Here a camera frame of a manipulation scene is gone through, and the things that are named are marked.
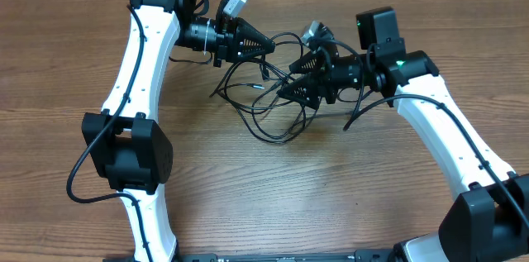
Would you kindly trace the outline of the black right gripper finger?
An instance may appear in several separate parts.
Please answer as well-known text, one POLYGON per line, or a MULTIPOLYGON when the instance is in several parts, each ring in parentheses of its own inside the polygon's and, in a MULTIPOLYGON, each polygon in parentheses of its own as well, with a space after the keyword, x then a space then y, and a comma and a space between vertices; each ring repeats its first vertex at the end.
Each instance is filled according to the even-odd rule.
POLYGON ((317 110, 320 107, 324 86, 325 83, 321 76, 308 73, 282 87, 277 94, 281 98, 317 110))
POLYGON ((329 53, 326 50, 310 51, 294 61, 289 66, 289 71, 291 74, 309 74, 311 72, 325 71, 328 60, 329 53))

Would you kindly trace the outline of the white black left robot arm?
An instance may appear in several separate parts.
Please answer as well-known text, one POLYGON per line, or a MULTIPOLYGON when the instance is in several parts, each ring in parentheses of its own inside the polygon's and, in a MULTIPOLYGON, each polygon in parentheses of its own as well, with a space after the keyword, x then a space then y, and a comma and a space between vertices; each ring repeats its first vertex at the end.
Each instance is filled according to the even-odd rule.
POLYGON ((98 175, 126 208, 135 261, 174 261, 178 242, 165 201, 174 152, 158 123, 169 57, 182 46, 210 55, 215 66, 274 51, 274 42, 241 18, 247 0, 221 0, 214 18, 209 0, 129 0, 130 32, 117 79, 100 112, 82 122, 98 175))

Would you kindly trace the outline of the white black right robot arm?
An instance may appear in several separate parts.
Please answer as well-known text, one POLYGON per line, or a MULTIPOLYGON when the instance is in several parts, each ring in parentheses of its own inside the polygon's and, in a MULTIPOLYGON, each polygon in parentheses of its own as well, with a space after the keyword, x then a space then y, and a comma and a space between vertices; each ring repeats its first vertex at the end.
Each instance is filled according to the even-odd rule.
POLYGON ((528 252, 528 178, 496 155, 451 97, 423 51, 407 51, 396 13, 381 7, 356 17, 360 50, 339 56, 341 43, 320 22, 303 33, 309 53, 290 66, 296 79, 281 98, 318 109, 342 89, 381 94, 422 139, 450 186, 454 202, 435 232, 384 250, 357 250, 355 261, 505 261, 528 252))

